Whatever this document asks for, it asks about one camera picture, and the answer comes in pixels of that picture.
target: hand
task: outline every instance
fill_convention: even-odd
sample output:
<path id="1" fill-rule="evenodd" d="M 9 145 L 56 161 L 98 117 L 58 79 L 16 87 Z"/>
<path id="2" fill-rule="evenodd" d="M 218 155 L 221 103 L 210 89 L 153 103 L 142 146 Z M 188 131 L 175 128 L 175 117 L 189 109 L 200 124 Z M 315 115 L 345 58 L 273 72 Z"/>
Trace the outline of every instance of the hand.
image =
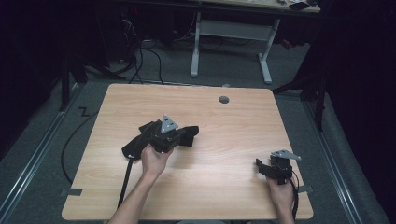
<path id="1" fill-rule="evenodd" d="M 276 207 L 280 223 L 294 223 L 292 217 L 292 206 L 294 201 L 293 186 L 289 180 L 284 185 L 278 185 L 276 180 L 267 177 L 271 190 L 271 199 Z"/>
<path id="2" fill-rule="evenodd" d="M 148 145 L 142 151 L 143 176 L 157 179 L 165 169 L 166 162 L 173 149 L 167 153 L 157 152 L 152 145 Z"/>

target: gray carpet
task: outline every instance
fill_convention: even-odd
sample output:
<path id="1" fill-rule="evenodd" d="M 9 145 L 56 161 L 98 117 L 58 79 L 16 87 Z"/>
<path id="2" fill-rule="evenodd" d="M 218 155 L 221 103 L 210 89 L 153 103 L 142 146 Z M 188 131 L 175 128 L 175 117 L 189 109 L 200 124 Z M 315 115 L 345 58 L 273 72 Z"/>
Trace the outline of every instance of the gray carpet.
<path id="1" fill-rule="evenodd" d="M 202 50 L 200 75 L 196 78 L 190 77 L 191 47 L 168 48 L 157 45 L 152 50 L 155 50 L 161 57 L 162 77 L 165 82 L 208 86 L 229 84 L 231 87 L 273 89 L 292 81 L 309 49 L 309 46 L 301 46 L 286 50 L 279 45 L 274 45 L 268 58 L 274 83 L 268 86 L 263 83 L 257 55 L 249 53 L 252 49 L 257 51 L 259 45 L 260 43 L 257 42 L 243 46 L 223 44 L 216 50 Z M 210 43 L 204 47 L 214 48 L 216 46 L 217 43 Z M 147 50 L 143 50 L 143 54 L 144 61 L 140 76 L 145 80 L 158 81 L 159 62 L 157 57 Z M 121 65 L 112 65 L 114 70 L 119 67 Z M 131 77 L 133 72 L 134 69 L 126 73 L 125 76 Z M 63 189 L 68 189 L 70 185 L 61 168 L 61 153 L 73 131 L 87 119 L 87 117 L 81 116 L 82 109 L 80 108 L 86 107 L 86 114 L 95 113 L 100 108 L 106 88 L 111 82 L 115 81 L 91 76 L 89 82 L 81 88 L 81 92 L 70 106 L 58 132 L 53 136 L 44 160 L 7 223 L 96 223 L 69 222 L 62 219 L 61 213 L 65 197 L 61 196 L 61 192 Z M 304 159 L 299 162 L 304 182 L 313 189 L 313 192 L 308 195 L 314 209 L 314 216 L 308 220 L 299 220 L 297 223 L 349 223 L 346 210 L 326 165 L 318 132 L 312 124 L 312 118 L 306 112 L 306 107 L 309 104 L 300 102 L 296 93 L 298 92 L 288 91 L 277 95 L 276 102 L 285 123 L 291 146 L 294 152 Z M 32 117 L 19 141 L 1 161 L 0 200 L 2 202 L 32 157 L 51 122 L 57 116 L 60 99 L 60 85 L 58 85 L 53 90 L 52 97 Z M 78 130 L 65 149 L 65 170 L 71 177 L 77 171 L 93 124 L 94 118 Z M 346 185 L 359 209 L 362 223 L 389 223 L 350 151 L 328 98 L 326 99 L 323 128 L 324 132 L 320 134 L 324 136 L 332 151 L 334 161 L 342 170 Z M 254 223 L 270 222 L 255 220 Z"/>

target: white desk leg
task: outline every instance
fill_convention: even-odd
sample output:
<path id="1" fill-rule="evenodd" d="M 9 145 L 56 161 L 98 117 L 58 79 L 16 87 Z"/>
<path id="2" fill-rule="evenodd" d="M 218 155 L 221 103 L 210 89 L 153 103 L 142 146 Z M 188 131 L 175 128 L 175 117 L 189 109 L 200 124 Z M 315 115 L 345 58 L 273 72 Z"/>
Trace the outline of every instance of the white desk leg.
<path id="1" fill-rule="evenodd" d="M 198 77 L 198 64 L 199 64 L 199 36 L 201 32 L 201 13 L 197 13 L 197 22 L 195 28 L 195 45 L 192 52 L 191 73 L 192 77 Z"/>
<path id="2" fill-rule="evenodd" d="M 277 26 L 279 25 L 279 23 L 280 23 L 280 20 L 275 20 L 273 28 L 269 34 L 269 37 L 268 37 L 265 51 L 264 51 L 264 53 L 259 54 L 260 65 L 262 66 L 262 75 L 264 76 L 264 82 L 267 84 L 272 83 L 270 71 L 268 70 L 267 57 L 268 57 L 268 53 L 270 52 L 271 46 L 274 42 L 274 38 L 276 35 L 276 31 L 277 31 Z"/>

